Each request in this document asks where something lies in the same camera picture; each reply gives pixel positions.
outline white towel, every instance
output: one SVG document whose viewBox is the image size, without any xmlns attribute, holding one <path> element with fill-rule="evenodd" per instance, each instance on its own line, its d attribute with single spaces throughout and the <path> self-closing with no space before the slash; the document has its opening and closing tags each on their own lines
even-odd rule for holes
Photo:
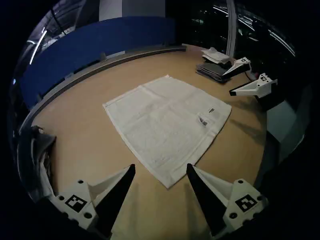
<svg viewBox="0 0 320 240">
<path fill-rule="evenodd" d="M 168 75 L 103 107 L 133 154 L 166 188 L 199 160 L 231 112 L 230 105 Z"/>
</svg>

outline towel label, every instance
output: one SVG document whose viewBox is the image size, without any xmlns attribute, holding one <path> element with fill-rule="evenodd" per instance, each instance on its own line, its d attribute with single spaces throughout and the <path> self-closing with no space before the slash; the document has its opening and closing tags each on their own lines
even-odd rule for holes
<svg viewBox="0 0 320 240">
<path fill-rule="evenodd" d="M 206 122 L 203 118 L 199 117 L 199 121 L 206 126 L 208 124 L 208 122 Z"/>
</svg>

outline screw hole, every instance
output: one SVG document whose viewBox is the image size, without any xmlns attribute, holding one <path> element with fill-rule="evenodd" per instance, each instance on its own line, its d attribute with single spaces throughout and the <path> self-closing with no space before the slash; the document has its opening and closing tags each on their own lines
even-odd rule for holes
<svg viewBox="0 0 320 240">
<path fill-rule="evenodd" d="M 235 219 L 238 215 L 235 212 L 230 213 L 229 218 Z"/>
<path fill-rule="evenodd" d="M 247 224 L 247 223 L 249 223 L 250 221 L 248 220 L 248 219 L 246 219 L 246 220 L 244 220 L 243 222 L 242 222 L 242 224 L 243 225 L 245 225 L 245 224 Z"/>
<path fill-rule="evenodd" d="M 89 213 L 89 212 L 86 212 L 86 213 L 84 213 L 84 217 L 85 218 L 92 218 L 92 214 L 91 213 Z"/>
</svg>

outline ceiling light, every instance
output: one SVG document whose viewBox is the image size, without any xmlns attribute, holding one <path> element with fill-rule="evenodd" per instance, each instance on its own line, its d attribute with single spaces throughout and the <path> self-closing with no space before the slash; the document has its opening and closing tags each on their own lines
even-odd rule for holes
<svg viewBox="0 0 320 240">
<path fill-rule="evenodd" d="M 31 64 L 31 63 L 32 63 L 32 60 L 33 60 L 33 58 L 34 58 L 34 55 L 36 54 L 36 51 L 37 51 L 37 49 L 38 49 L 38 47 L 39 47 L 39 45 L 40 45 L 40 43 L 41 43 L 42 39 L 43 39 L 43 38 L 44 38 L 44 36 L 46 35 L 46 33 L 47 33 L 47 30 L 45 30 L 45 31 L 44 31 L 44 33 L 42 34 L 41 38 L 39 39 L 39 41 L 38 41 L 38 43 L 37 43 L 36 47 L 34 48 L 34 51 L 33 51 L 33 54 L 32 54 L 32 56 L 31 56 L 31 59 L 30 59 L 30 63 L 29 63 L 29 64 Z"/>
</svg>

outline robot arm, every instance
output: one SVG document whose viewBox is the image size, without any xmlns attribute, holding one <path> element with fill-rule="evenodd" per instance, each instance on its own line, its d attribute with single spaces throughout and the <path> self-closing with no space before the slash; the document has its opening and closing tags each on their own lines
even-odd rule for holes
<svg viewBox="0 0 320 240">
<path fill-rule="evenodd" d="M 111 229 L 136 173 L 135 165 L 90 185 L 78 180 L 72 187 L 57 196 L 52 204 L 71 221 L 102 239 L 110 239 Z"/>
<path fill-rule="evenodd" d="M 244 179 L 232 184 L 191 164 L 187 165 L 187 175 L 212 239 L 219 239 L 241 228 L 268 205 L 268 200 Z"/>
<path fill-rule="evenodd" d="M 258 98 L 262 98 L 271 93 L 271 85 L 274 83 L 277 84 L 278 80 L 272 80 L 265 73 L 263 73 L 257 80 L 231 89 L 229 93 L 230 96 L 255 95 Z"/>
</svg>

